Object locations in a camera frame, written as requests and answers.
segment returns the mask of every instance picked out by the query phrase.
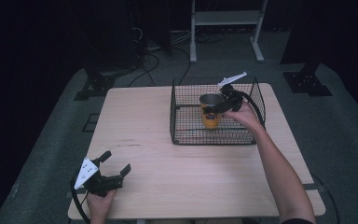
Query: sleeve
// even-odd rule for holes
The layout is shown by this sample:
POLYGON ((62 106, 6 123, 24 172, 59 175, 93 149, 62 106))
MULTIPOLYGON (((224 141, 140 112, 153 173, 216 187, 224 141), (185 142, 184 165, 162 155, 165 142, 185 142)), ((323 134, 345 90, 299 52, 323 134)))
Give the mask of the sleeve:
POLYGON ((312 224, 312 223, 302 218, 290 218, 284 221, 282 224, 312 224))

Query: white metal frame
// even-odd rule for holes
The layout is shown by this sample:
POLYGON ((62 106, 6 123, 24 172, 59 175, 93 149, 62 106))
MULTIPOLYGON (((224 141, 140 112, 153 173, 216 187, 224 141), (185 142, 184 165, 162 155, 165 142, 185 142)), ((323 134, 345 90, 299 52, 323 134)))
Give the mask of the white metal frame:
POLYGON ((261 25, 263 24, 268 0, 263 0, 260 10, 247 11, 196 11, 196 0, 193 0, 191 7, 191 41, 190 41, 190 61, 197 61, 196 48, 196 26, 199 25, 238 25, 255 24, 255 36, 250 37, 252 48, 255 52, 257 61, 264 62, 263 54, 258 47, 258 37, 260 35, 261 25))

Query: black wire mesh basket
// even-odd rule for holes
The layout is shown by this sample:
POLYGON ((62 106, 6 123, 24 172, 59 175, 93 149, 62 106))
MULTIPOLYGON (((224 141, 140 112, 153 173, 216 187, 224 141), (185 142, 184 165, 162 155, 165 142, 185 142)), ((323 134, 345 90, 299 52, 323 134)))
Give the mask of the black wire mesh basket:
MULTIPOLYGON (((207 129, 202 123, 200 96, 205 93, 220 93, 217 83, 221 77, 175 78, 172 81, 170 132, 172 142, 183 146, 235 146, 254 145, 255 140, 248 130, 234 119, 221 117, 218 127, 207 129)), ((242 77, 231 83, 237 91, 247 93, 260 111, 260 122, 264 125, 266 108, 255 77, 242 77)))

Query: dark background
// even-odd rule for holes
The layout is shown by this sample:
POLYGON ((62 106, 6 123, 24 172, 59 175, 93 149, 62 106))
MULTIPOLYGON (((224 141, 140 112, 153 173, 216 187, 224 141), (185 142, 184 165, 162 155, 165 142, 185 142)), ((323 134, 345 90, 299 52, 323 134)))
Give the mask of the dark background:
MULTIPOLYGON (((106 4, 0 1, 0 206, 72 75, 87 61, 125 67, 132 64, 125 64, 129 60, 123 58, 131 61, 133 54, 142 55, 142 46, 128 43, 133 38, 129 27, 115 26, 123 24, 119 19, 110 21, 112 30, 104 30, 101 14, 96 15, 92 7, 96 2, 106 4), (109 45, 106 35, 116 41, 109 45)), ((191 1, 113 2, 126 8, 112 9, 116 15, 145 30, 144 41, 151 38, 166 50, 169 29, 190 26, 191 1)), ((282 63, 304 63, 312 53, 321 55, 322 63, 339 74, 358 102, 358 1, 300 3, 268 1, 263 29, 293 29, 282 63)), ((208 4, 198 1, 198 8, 208 4)), ((259 3, 247 4, 224 1, 216 9, 246 9, 259 3)))

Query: yellow cup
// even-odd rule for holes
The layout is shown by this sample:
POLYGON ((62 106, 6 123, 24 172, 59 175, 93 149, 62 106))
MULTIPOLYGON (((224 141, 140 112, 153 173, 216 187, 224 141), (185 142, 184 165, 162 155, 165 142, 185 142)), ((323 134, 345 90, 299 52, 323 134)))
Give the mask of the yellow cup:
POLYGON ((220 114, 204 113, 203 107, 214 106, 224 101, 223 96, 218 93, 206 93, 200 97, 202 123, 205 128, 214 129, 219 125, 220 114))

